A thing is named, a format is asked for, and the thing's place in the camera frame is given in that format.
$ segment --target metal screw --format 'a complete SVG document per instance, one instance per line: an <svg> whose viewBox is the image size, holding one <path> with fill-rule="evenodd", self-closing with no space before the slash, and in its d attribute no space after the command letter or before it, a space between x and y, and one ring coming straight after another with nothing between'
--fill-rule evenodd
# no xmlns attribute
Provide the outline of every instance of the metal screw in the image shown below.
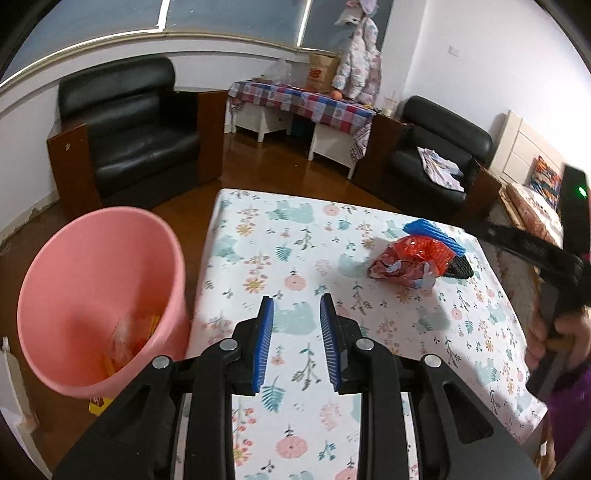
<svg viewBox="0 0 591 480"><path fill-rule="evenodd" d="M164 355L157 356L154 360L152 360L152 367L154 368L166 368L170 364L170 358Z"/></svg>
<svg viewBox="0 0 591 480"><path fill-rule="evenodd" d="M374 343L369 338L360 338L357 340L355 345L357 345L359 350L363 350L365 352L369 352L374 347Z"/></svg>
<svg viewBox="0 0 591 480"><path fill-rule="evenodd" d="M220 342L220 348L225 352L231 352L238 348L238 342L233 338L226 338Z"/></svg>
<svg viewBox="0 0 591 480"><path fill-rule="evenodd" d="M427 355L425 364L431 368L438 368L441 366L441 359L437 355Z"/></svg>

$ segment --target purple clothing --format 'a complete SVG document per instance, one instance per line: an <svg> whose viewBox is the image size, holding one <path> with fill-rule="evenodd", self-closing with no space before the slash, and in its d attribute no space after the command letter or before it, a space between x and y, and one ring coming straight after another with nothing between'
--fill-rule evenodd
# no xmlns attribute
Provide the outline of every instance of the purple clothing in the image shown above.
<svg viewBox="0 0 591 480"><path fill-rule="evenodd" d="M561 462L591 420L591 368L572 387L555 391L548 402L556 462Z"/></svg>

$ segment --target trash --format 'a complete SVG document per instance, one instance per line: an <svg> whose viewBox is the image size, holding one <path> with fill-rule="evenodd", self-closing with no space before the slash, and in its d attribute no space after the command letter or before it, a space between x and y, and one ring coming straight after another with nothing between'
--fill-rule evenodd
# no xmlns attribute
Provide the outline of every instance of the trash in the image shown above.
<svg viewBox="0 0 591 480"><path fill-rule="evenodd" d="M390 244L369 267L368 275L405 287L430 291L436 278L445 274L455 256L439 240L409 235Z"/></svg>
<svg viewBox="0 0 591 480"><path fill-rule="evenodd" d="M130 317L119 319L103 356L107 377L115 375L131 362L148 342L159 321L158 315L140 320L132 320Z"/></svg>

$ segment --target folded cloth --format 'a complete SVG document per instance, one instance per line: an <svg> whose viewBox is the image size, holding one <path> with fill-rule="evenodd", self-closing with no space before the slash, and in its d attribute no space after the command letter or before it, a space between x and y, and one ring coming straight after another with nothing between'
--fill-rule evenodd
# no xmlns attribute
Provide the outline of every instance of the folded cloth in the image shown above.
<svg viewBox="0 0 591 480"><path fill-rule="evenodd" d="M428 222L424 218L419 218L418 220L407 223L402 227L402 230L409 235L424 235L439 240L441 243L444 243L451 248L458 257L466 254L466 249L464 247L457 243L452 237L443 233L437 225Z"/></svg>
<svg viewBox="0 0 591 480"><path fill-rule="evenodd" d="M435 151L417 147L418 154L423 161L423 170L433 183L449 190L463 192L464 188L455 177L463 177L460 168L452 161L441 158Z"/></svg>

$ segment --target black leather armchair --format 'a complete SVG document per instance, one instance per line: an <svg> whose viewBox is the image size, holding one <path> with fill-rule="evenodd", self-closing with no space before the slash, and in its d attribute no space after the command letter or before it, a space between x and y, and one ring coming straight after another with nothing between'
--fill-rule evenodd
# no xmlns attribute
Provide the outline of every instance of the black leather armchair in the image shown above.
<svg viewBox="0 0 591 480"><path fill-rule="evenodd" d="M150 55L61 80L47 145L68 217L149 209L221 175L227 93L176 92L175 79L168 58Z"/></svg>
<svg viewBox="0 0 591 480"><path fill-rule="evenodd" d="M465 193L432 182L417 147L430 148L456 163L464 174ZM500 186L486 172L492 153L492 138L482 128L426 98L413 96L400 121L383 116L374 119L368 151L353 182L403 213L450 222L463 210L474 209L474 201L492 205Z"/></svg>

